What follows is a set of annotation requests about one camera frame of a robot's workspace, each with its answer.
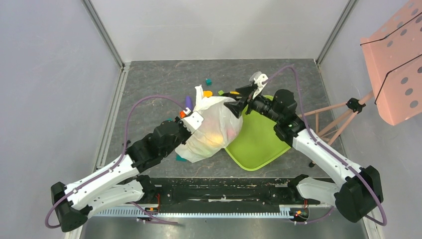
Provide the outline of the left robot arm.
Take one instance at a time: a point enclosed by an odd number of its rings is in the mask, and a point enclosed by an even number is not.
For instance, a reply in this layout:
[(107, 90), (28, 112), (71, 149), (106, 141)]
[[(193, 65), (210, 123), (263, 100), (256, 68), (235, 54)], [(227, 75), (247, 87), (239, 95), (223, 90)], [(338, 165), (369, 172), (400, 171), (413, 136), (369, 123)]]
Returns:
[(156, 189), (142, 172), (185, 144), (203, 120), (197, 113), (165, 120), (130, 147), (124, 146), (120, 157), (102, 169), (74, 183), (53, 184), (50, 188), (53, 207), (46, 216), (46, 227), (53, 228), (49, 224), (52, 213), (57, 216), (58, 227), (66, 233), (107, 208), (139, 200), (152, 202)]

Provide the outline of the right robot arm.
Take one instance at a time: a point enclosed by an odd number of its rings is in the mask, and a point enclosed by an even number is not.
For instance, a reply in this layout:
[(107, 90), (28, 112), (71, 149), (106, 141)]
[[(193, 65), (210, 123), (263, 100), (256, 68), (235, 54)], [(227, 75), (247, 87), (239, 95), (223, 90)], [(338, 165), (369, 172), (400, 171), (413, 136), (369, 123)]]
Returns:
[(307, 156), (332, 179), (328, 183), (302, 174), (288, 183), (289, 200), (300, 203), (311, 199), (329, 204), (353, 223), (363, 217), (369, 219), (369, 212), (378, 208), (382, 221), (371, 220), (386, 225), (378, 170), (373, 166), (361, 167), (318, 138), (305, 117), (296, 114), (297, 102), (291, 91), (280, 89), (269, 99), (261, 94), (255, 96), (256, 89), (252, 85), (237, 89), (238, 93), (232, 96), (234, 100), (224, 106), (236, 118), (254, 111), (273, 121), (273, 130), (280, 141)]

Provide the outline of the yellow oval toy piece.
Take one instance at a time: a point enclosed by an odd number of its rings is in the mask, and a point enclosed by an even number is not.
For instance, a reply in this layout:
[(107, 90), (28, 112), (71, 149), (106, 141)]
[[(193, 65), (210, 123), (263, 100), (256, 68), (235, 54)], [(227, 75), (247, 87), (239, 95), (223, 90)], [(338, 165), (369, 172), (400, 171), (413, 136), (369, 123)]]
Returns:
[(213, 96), (213, 92), (212, 91), (203, 91), (203, 97), (204, 98), (209, 98)]

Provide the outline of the green plastic tray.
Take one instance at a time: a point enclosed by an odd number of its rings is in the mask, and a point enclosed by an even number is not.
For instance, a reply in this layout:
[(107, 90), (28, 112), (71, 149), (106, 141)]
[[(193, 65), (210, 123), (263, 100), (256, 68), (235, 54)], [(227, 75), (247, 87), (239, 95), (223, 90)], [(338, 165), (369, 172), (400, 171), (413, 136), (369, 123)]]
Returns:
[(246, 171), (256, 171), (274, 161), (289, 149), (278, 139), (273, 127), (275, 122), (252, 111), (242, 112), (243, 124), (239, 135), (224, 150)]

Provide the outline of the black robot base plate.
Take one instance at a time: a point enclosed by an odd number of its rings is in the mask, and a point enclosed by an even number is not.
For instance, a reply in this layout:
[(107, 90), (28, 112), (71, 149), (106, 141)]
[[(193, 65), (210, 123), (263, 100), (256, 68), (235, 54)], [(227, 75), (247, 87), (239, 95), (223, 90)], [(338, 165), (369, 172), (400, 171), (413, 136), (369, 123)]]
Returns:
[(153, 186), (137, 203), (176, 204), (184, 201), (265, 202), (269, 204), (319, 203), (304, 199), (288, 184), (289, 178), (151, 178)]

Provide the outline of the white plastic bag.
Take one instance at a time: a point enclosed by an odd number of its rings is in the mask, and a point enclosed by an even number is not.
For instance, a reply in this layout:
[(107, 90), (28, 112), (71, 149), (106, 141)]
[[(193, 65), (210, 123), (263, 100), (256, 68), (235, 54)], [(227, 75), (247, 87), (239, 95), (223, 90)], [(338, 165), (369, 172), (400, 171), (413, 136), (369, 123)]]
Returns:
[(243, 118), (237, 118), (224, 104), (236, 100), (224, 96), (205, 97), (201, 85), (195, 87), (196, 104), (203, 121), (185, 144), (180, 144), (175, 152), (191, 163), (210, 158), (226, 148), (239, 135)]

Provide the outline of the pink music stand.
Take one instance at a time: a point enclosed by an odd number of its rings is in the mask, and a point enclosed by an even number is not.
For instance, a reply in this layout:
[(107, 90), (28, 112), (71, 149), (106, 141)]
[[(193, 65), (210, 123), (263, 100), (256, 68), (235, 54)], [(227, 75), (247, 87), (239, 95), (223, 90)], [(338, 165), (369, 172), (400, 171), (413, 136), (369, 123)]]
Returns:
[(332, 103), (369, 97), (340, 136), (348, 157), (380, 170), (420, 170), (421, 1), (358, 0), (320, 69)]

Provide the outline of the purple toy eggplant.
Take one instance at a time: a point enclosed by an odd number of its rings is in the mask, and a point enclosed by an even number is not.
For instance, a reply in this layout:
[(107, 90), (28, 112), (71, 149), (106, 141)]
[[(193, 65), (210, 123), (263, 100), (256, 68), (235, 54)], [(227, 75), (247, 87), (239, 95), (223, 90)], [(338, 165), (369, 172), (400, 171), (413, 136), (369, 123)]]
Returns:
[(194, 108), (193, 101), (192, 101), (192, 98), (190, 96), (185, 97), (185, 107), (188, 108), (191, 111)]

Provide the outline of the teal block near base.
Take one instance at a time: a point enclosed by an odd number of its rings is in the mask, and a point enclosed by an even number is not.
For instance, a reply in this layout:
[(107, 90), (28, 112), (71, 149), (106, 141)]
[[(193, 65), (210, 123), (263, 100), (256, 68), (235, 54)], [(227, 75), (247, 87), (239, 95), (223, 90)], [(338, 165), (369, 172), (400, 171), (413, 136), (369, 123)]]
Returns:
[(176, 155), (176, 160), (177, 161), (180, 161), (180, 162), (186, 162), (187, 160), (186, 159), (184, 159), (183, 157), (181, 157), (180, 155)]

